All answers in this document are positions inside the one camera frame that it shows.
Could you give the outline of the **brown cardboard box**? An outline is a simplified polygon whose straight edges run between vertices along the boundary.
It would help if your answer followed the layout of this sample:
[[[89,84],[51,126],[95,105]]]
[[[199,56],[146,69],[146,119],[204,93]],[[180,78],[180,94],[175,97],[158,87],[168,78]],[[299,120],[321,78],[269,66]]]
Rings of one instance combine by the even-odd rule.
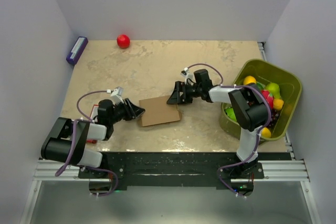
[[[139,106],[145,109],[139,120],[141,127],[177,122],[182,119],[182,114],[177,105],[166,103],[169,97],[167,95],[139,101]]]

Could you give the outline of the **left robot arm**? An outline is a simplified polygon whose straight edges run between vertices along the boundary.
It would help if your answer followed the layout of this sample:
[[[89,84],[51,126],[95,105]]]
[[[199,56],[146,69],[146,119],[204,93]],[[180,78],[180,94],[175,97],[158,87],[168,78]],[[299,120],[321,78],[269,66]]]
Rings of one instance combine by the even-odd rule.
[[[118,104],[105,99],[98,104],[95,122],[59,117],[41,147],[41,158],[66,166],[88,166],[93,175],[103,178],[108,174],[109,165],[102,161],[102,153],[86,148],[87,140],[107,141],[114,131],[114,124],[137,119],[144,112],[144,108],[129,99]]]

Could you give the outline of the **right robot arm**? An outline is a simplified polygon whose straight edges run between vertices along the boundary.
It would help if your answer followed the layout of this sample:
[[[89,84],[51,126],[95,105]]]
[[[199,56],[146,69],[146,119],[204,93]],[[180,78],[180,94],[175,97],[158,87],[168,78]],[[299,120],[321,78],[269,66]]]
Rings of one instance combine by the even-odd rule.
[[[239,147],[235,164],[219,168],[220,175],[246,178],[257,164],[261,132],[271,118],[270,105],[255,84],[245,86],[214,85],[206,69],[193,74],[186,68],[181,72],[185,81],[175,82],[168,105],[191,104],[194,98],[208,103],[229,103],[240,126]]]

